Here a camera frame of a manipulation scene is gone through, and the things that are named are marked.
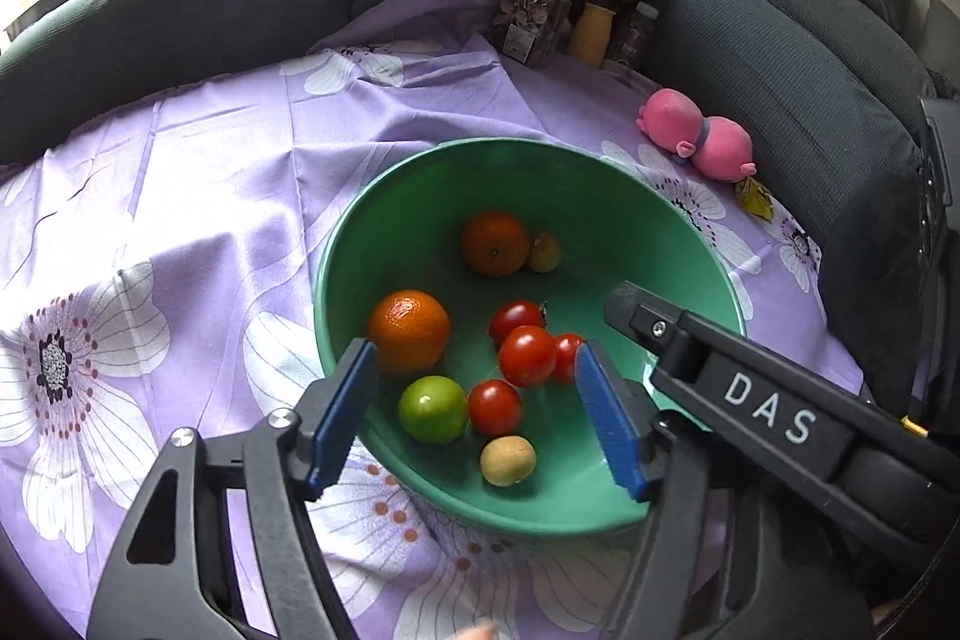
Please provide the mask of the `cherry tomato of pair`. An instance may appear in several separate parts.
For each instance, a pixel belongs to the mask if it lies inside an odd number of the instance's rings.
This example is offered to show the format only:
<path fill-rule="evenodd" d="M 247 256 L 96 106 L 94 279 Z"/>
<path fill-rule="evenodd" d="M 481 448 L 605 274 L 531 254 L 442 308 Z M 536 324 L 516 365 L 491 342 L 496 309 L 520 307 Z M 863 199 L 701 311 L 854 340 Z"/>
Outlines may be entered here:
<path fill-rule="evenodd" d="M 553 340 L 555 346 L 555 365 L 551 372 L 551 380 L 560 385 L 573 385 L 574 370 L 576 370 L 576 353 L 584 339 L 576 333 L 560 333 Z"/>
<path fill-rule="evenodd" d="M 519 388 L 542 385 L 553 374 L 555 364 L 555 341 L 542 326 L 517 326 L 498 351 L 501 375 Z"/>

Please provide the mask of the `small oval orange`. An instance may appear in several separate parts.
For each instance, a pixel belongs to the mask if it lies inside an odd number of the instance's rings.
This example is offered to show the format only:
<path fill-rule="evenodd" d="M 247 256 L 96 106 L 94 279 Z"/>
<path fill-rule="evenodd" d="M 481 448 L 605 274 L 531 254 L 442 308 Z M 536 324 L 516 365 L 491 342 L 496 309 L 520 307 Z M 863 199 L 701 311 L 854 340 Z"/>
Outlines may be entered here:
<path fill-rule="evenodd" d="M 460 255 L 478 275 L 503 278 L 527 262 L 532 239 L 526 226 L 506 211 L 475 214 L 460 230 Z"/>

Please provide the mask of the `tan longan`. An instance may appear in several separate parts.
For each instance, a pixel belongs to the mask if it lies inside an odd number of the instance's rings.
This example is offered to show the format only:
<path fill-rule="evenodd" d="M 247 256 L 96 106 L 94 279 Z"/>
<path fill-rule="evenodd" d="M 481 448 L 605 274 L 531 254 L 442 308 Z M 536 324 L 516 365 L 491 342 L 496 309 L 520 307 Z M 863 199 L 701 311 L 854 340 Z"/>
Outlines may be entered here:
<path fill-rule="evenodd" d="M 480 473 L 494 487 L 511 487 L 537 468 L 537 452 L 527 438 L 505 435 L 494 438 L 480 453 Z"/>
<path fill-rule="evenodd" d="M 530 252 L 527 255 L 527 266 L 535 273 L 546 275 L 560 266 L 562 255 L 560 241 L 551 232 L 539 230 L 532 239 Z"/>

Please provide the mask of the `large orange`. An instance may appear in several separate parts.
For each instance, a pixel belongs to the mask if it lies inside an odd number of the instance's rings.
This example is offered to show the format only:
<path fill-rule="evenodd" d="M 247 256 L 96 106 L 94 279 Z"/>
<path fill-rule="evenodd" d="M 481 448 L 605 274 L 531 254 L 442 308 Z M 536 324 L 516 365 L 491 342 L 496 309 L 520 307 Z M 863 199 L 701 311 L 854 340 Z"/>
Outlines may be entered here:
<path fill-rule="evenodd" d="M 387 377 L 425 374 L 438 364 L 451 337 L 448 312 L 416 289 L 391 292 L 371 310 L 366 336 Z"/>

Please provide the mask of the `yellow bottle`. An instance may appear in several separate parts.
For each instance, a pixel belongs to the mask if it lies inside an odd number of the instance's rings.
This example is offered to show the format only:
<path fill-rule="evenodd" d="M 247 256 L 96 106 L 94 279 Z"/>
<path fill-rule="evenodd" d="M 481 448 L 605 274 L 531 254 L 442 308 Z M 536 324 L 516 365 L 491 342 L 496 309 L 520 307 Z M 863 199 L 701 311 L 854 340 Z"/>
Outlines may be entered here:
<path fill-rule="evenodd" d="M 586 3 L 578 23 L 569 36 L 566 53 L 583 64 L 599 68 L 612 34 L 613 13 L 596 3 Z"/>

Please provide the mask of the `snack packet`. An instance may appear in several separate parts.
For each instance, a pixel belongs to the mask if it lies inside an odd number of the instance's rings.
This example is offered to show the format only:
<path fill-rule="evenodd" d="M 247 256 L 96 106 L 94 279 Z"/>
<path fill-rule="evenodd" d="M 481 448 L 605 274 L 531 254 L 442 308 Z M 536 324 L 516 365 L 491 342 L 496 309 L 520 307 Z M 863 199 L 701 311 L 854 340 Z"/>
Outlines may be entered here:
<path fill-rule="evenodd" d="M 538 67 L 553 53 L 569 0 L 500 0 L 491 21 L 498 52 L 526 67 Z"/>

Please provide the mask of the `pink pig toy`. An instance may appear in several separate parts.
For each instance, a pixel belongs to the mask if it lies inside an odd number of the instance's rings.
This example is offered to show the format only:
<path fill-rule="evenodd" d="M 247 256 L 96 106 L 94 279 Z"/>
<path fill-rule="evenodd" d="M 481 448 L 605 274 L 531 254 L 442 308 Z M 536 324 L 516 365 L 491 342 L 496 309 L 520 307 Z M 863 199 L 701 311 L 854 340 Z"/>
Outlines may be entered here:
<path fill-rule="evenodd" d="M 679 163 L 692 164 L 711 181 L 736 184 L 757 175 L 748 131 L 721 115 L 704 115 L 690 97 L 675 89 L 652 92 L 636 125 L 662 151 Z"/>

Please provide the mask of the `small yellow wrapper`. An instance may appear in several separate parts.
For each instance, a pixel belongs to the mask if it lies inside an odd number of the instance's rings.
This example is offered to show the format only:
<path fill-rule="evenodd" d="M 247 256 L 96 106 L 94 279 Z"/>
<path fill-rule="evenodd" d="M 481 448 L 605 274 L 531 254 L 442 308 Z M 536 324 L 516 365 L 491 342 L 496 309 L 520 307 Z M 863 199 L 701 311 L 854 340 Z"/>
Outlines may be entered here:
<path fill-rule="evenodd" d="M 775 216 L 773 197 L 770 191 L 760 184 L 755 177 L 745 177 L 734 185 L 736 202 L 745 213 L 754 216 L 757 220 L 771 223 Z"/>

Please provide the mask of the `green plastic bowl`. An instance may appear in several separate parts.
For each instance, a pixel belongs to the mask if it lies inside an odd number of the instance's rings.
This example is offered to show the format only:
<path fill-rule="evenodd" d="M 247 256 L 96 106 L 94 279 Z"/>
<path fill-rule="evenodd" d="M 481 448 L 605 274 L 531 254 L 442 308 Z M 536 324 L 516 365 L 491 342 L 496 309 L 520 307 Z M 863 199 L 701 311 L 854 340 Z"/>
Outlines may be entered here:
<path fill-rule="evenodd" d="M 460 230 L 490 209 L 560 241 L 555 271 L 477 275 L 460 253 Z M 366 331 L 374 306 L 415 289 L 446 308 L 452 335 L 438 374 L 464 388 L 493 377 L 488 336 L 494 310 L 530 299 L 547 310 L 548 330 L 595 339 L 631 381 L 643 381 L 649 354 L 604 320 L 608 292 L 638 284 L 740 333 L 745 319 L 726 269 L 693 227 L 638 175 L 585 152 L 532 140 L 459 140 L 395 164 L 364 188 L 337 221 L 317 268 L 320 362 L 332 369 Z M 647 514 L 613 482 L 578 393 L 545 383 L 524 396 L 521 434 L 537 468 L 496 489 L 478 470 L 483 442 L 423 445 L 397 420 L 402 381 L 387 380 L 359 438 L 416 497 L 473 525 L 516 536 L 583 536 L 621 530 Z"/>

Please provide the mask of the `cherry tomato with stem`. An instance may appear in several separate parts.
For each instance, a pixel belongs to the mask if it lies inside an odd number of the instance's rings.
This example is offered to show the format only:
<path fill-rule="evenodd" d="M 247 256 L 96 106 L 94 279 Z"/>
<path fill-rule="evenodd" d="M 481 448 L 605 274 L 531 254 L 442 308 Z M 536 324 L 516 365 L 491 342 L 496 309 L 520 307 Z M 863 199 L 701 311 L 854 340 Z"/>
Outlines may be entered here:
<path fill-rule="evenodd" d="M 501 305 L 494 312 L 488 324 L 488 336 L 493 341 L 493 346 L 500 349 L 503 341 L 517 328 L 521 326 L 544 328 L 545 323 L 547 320 L 545 320 L 545 310 L 542 305 L 529 299 L 517 299 Z"/>

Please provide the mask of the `purple floral tablecloth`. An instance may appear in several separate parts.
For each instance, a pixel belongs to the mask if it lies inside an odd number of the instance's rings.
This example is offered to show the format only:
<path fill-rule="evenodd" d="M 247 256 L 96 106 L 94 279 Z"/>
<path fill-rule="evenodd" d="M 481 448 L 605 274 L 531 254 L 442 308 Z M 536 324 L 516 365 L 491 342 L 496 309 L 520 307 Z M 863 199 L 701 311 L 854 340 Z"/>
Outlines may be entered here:
<path fill-rule="evenodd" d="M 2 177 L 2 526 L 74 632 L 174 429 L 256 424 L 319 375 L 317 262 L 381 170 L 466 136 L 542 138 L 664 193 L 715 252 L 748 335 L 857 390 L 822 253 L 636 130 L 645 85 L 480 32 L 494 0 L 389 0 L 328 48 L 106 113 Z"/>

